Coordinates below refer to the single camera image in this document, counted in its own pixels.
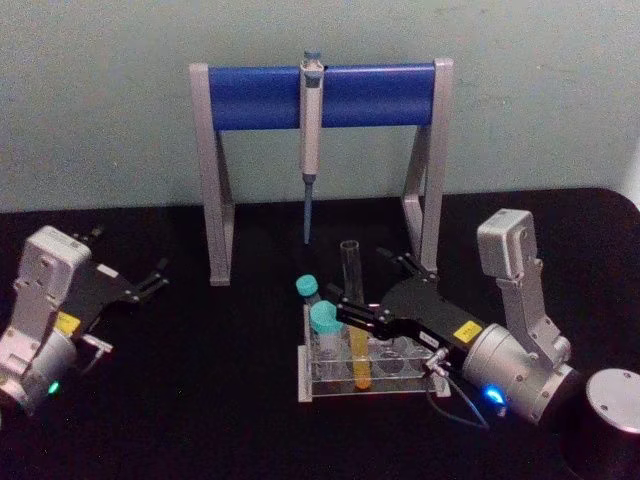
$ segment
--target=blue cylinder bar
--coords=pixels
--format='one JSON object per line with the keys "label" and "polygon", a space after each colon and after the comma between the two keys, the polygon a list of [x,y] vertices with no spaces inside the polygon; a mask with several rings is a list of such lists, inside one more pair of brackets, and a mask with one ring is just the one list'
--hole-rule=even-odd
{"label": "blue cylinder bar", "polygon": [[[298,67],[209,68],[216,130],[298,128]],[[322,126],[429,125],[432,63],[329,66]]]}

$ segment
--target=yellow label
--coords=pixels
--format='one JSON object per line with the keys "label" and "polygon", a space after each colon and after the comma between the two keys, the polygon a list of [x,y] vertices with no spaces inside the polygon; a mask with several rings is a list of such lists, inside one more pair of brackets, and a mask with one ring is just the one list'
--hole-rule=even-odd
{"label": "yellow label", "polygon": [[456,330],[456,333],[454,333],[453,336],[463,341],[464,343],[469,343],[481,331],[482,331],[482,327],[480,325],[469,320],[467,323],[461,326],[458,330]]}
{"label": "yellow label", "polygon": [[71,335],[76,331],[80,325],[80,320],[74,317],[73,315],[69,315],[68,313],[58,312],[58,318],[56,320],[56,328],[60,330],[62,333],[66,333],[67,335]]}

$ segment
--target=wire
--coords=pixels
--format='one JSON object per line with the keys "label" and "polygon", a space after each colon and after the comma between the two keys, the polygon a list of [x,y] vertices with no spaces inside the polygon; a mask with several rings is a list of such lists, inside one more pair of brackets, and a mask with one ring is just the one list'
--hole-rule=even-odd
{"label": "wire", "polygon": [[460,395],[462,397],[462,399],[469,406],[469,408],[471,409],[473,414],[476,416],[476,418],[478,420],[480,420],[480,422],[479,423],[478,422],[472,422],[471,420],[467,420],[466,418],[458,417],[457,415],[453,415],[453,414],[451,414],[449,412],[445,412],[443,409],[441,409],[436,404],[436,402],[433,400],[433,397],[431,396],[431,392],[427,389],[427,400],[429,401],[429,404],[433,407],[433,409],[436,412],[438,412],[440,415],[442,415],[443,417],[446,417],[449,420],[453,420],[454,422],[458,422],[458,423],[461,423],[463,425],[467,425],[469,427],[480,428],[482,430],[489,430],[489,424],[487,423],[487,421],[484,419],[482,414],[478,411],[478,409],[473,404],[473,402],[469,399],[469,397],[467,397],[467,395],[458,386],[458,384],[456,382],[454,382],[453,379],[450,378],[450,377],[442,377],[442,378],[444,378],[447,381],[447,383],[451,387],[453,387],[453,389],[458,393],[458,395]]}

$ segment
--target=yellow liquid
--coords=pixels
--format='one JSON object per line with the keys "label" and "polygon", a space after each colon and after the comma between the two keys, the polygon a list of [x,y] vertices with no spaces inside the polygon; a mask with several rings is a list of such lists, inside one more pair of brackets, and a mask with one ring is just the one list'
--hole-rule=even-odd
{"label": "yellow liquid", "polygon": [[349,327],[351,359],[356,388],[366,390],[371,386],[371,367],[369,366],[369,334],[356,327]]}

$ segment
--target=green led light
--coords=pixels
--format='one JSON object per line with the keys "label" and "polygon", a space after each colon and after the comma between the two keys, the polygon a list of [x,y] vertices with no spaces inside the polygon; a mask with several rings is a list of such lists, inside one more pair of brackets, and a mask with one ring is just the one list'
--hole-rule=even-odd
{"label": "green led light", "polygon": [[53,395],[58,390],[60,390],[60,383],[58,383],[58,381],[55,381],[51,385],[49,385],[49,395]]}

